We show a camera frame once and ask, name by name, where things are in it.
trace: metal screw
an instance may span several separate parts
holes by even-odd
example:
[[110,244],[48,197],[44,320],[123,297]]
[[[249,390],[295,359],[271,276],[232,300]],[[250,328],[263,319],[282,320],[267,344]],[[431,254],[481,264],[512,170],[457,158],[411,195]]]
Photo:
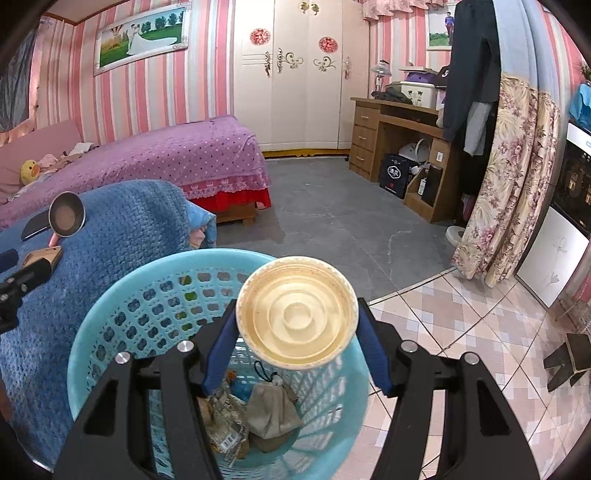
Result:
[[183,340],[177,345],[178,351],[187,353],[195,348],[195,344],[191,340]]
[[406,353],[414,353],[418,350],[418,345],[412,340],[405,340],[400,344],[400,348],[402,348],[402,350],[404,350]]
[[480,357],[474,352],[468,352],[464,355],[464,360],[470,365],[476,365],[480,361]]
[[115,355],[115,361],[119,365],[124,365],[131,360],[131,354],[129,352],[121,352]]

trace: door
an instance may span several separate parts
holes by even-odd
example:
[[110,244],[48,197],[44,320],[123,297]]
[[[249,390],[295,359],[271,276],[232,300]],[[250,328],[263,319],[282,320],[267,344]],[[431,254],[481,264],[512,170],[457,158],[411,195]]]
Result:
[[271,88],[273,150],[306,147],[309,9],[296,0],[275,3]]
[[306,147],[337,148],[343,58],[343,0],[314,0],[308,11]]
[[343,0],[343,83],[340,104],[339,148],[351,148],[355,102],[367,98],[369,82],[369,23],[363,6]]
[[272,147],[271,85],[274,0],[236,0],[234,26],[234,115]]

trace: black cap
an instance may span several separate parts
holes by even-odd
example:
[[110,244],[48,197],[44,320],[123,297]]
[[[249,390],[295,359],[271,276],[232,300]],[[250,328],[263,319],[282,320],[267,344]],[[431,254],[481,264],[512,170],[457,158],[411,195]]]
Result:
[[449,65],[439,70],[435,78],[435,88],[447,88],[447,78],[449,77]]

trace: purple bedspread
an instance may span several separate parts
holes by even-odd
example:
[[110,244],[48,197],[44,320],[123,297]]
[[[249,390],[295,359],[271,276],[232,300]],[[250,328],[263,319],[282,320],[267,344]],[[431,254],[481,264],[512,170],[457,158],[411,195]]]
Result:
[[82,193],[123,180],[167,180],[188,199],[270,185],[255,135],[230,115],[166,127],[103,145],[0,206],[0,229],[48,206],[61,192]]

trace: cloth bag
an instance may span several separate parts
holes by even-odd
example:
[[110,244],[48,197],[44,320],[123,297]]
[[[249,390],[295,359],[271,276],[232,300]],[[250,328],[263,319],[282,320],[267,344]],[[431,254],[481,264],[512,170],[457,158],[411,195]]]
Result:
[[257,383],[253,387],[246,408],[246,422],[252,433],[265,440],[303,426],[278,375],[273,376],[272,382]]
[[591,87],[586,83],[582,83],[575,93],[569,113],[579,125],[591,129]]

